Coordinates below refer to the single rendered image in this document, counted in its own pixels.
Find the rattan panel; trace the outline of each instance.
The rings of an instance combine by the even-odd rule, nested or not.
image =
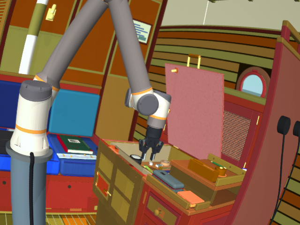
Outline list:
[[[222,153],[240,160],[247,138],[250,119],[224,110]]]

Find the blue cushion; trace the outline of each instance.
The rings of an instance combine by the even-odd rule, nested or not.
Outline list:
[[[92,137],[100,96],[61,89],[52,105],[49,132]]]
[[[15,128],[21,83],[0,81],[0,127]]]

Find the open desk lid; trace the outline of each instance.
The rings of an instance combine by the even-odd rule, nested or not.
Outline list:
[[[172,96],[168,142],[197,159],[221,157],[224,75],[166,63],[165,76]]]

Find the white and olive pole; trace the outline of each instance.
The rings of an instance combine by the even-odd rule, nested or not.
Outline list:
[[[23,55],[19,68],[20,74],[29,74],[34,48],[36,46],[38,33],[47,9],[47,4],[48,0],[37,0],[23,49]]]

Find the round window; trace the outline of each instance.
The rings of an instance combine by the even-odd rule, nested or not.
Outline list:
[[[263,93],[263,83],[257,75],[249,75],[242,84],[242,91],[260,97]]]
[[[270,83],[269,75],[259,67],[246,69],[237,80],[236,89],[245,93],[266,98]]]

